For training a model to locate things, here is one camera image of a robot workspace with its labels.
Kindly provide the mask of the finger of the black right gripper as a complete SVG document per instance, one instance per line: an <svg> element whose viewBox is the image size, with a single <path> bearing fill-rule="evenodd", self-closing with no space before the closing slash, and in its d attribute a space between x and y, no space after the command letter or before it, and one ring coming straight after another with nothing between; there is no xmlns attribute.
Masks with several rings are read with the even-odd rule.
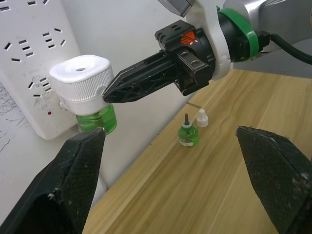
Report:
<svg viewBox="0 0 312 234"><path fill-rule="evenodd" d="M116 82L137 82L156 75L175 64L174 60L164 53L158 53L120 71L114 78Z"/></svg>
<svg viewBox="0 0 312 234"><path fill-rule="evenodd" d="M107 103L135 102L173 83L176 65L161 63L140 65L118 73L102 94Z"/></svg>

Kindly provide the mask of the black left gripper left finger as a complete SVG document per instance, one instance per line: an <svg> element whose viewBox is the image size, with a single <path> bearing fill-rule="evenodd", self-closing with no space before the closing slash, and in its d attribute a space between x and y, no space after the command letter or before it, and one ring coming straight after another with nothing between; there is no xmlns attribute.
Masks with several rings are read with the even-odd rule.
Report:
<svg viewBox="0 0 312 234"><path fill-rule="evenodd" d="M2 234L80 234L95 195L105 131L68 139L0 226Z"/></svg>

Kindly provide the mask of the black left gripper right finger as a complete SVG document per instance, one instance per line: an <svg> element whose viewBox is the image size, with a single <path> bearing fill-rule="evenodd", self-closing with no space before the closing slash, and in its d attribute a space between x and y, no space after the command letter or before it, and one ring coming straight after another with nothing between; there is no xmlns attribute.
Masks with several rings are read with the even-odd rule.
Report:
<svg viewBox="0 0 312 234"><path fill-rule="evenodd" d="M312 232L312 163L286 137L236 129L252 187L280 234Z"/></svg>

